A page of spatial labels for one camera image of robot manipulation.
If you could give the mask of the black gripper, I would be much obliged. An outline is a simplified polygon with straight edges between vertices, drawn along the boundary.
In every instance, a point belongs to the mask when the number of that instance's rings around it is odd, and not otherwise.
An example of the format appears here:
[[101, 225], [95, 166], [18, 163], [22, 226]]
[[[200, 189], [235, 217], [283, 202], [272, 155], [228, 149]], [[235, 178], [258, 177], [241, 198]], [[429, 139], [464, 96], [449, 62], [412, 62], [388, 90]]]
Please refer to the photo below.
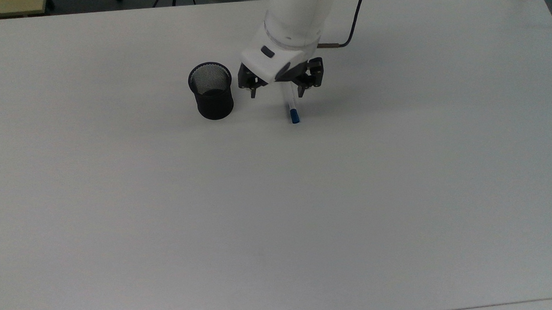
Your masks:
[[[291, 81], [297, 81], [297, 94], [303, 97], [306, 90], [319, 88], [324, 75], [324, 64], [321, 57], [310, 59], [291, 68]], [[267, 85], [267, 82], [258, 77], [245, 64], [241, 64], [238, 72], [238, 87], [248, 89], [250, 98], [256, 98], [256, 91]]]

